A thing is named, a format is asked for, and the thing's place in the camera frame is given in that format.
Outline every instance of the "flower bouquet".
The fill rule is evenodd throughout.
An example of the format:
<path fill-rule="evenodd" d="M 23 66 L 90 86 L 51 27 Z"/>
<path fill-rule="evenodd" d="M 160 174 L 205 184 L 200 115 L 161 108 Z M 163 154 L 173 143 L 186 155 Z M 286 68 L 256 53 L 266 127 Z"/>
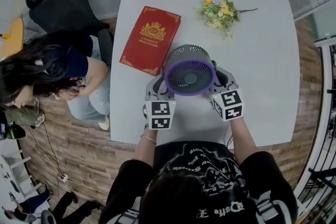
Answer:
<path fill-rule="evenodd" d="M 204 5 L 197 7 L 202 19 L 206 20 L 206 26 L 222 30 L 225 37 L 234 38 L 231 32 L 233 23 L 240 21 L 240 14 L 255 9 L 237 10 L 233 2 L 222 0 L 220 4 L 213 3 L 213 0 L 205 0 Z"/>

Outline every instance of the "gold emblem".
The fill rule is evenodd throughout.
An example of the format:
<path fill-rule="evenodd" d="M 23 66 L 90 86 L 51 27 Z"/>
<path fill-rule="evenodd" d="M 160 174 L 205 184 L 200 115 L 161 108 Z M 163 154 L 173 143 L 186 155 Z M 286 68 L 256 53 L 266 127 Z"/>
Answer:
<path fill-rule="evenodd" d="M 157 10 L 156 8 L 145 7 L 145 9 L 143 10 L 143 13 L 146 13 L 146 12 L 154 12 L 154 11 L 156 11 L 156 10 Z"/>
<path fill-rule="evenodd" d="M 173 13 L 170 13 L 170 12 L 167 12 L 167 14 L 170 16 L 170 17 L 173 17 L 175 19 L 175 22 L 178 22 L 178 20 L 180 19 L 180 16 L 179 15 L 176 15 L 176 14 L 173 14 Z"/>
<path fill-rule="evenodd" d="M 124 63 L 125 65 L 130 66 L 130 67 L 133 66 L 131 62 L 129 62 L 129 61 L 126 60 L 126 56 L 125 55 L 122 57 L 121 62 Z"/>
<path fill-rule="evenodd" d="M 140 31 L 140 35 L 150 37 L 153 39 L 158 40 L 164 40 L 164 36 L 166 33 L 164 32 L 165 27 L 161 27 L 161 24 L 158 22 L 152 23 L 152 25 L 149 25 L 149 23 L 146 23 L 146 26 L 143 26 Z"/>
<path fill-rule="evenodd" d="M 157 71 L 158 71 L 158 68 L 155 67 L 155 69 L 142 69 L 143 72 L 146 72 L 148 74 L 151 74 L 151 75 L 156 75 Z"/>

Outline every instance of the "book cover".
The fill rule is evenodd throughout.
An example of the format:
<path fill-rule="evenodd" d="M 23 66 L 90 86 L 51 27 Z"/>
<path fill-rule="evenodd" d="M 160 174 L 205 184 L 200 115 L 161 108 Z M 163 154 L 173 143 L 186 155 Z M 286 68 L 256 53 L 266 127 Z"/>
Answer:
<path fill-rule="evenodd" d="M 145 6 L 136 21 L 120 62 L 157 76 L 172 44 L 181 17 Z"/>

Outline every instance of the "orange flower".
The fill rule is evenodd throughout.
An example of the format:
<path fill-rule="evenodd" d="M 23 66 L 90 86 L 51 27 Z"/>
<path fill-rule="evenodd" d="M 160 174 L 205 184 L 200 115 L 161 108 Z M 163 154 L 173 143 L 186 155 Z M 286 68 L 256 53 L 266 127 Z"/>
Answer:
<path fill-rule="evenodd" d="M 205 4 L 206 5 L 209 5 L 209 4 L 211 4 L 212 3 L 212 0 L 205 0 Z"/>

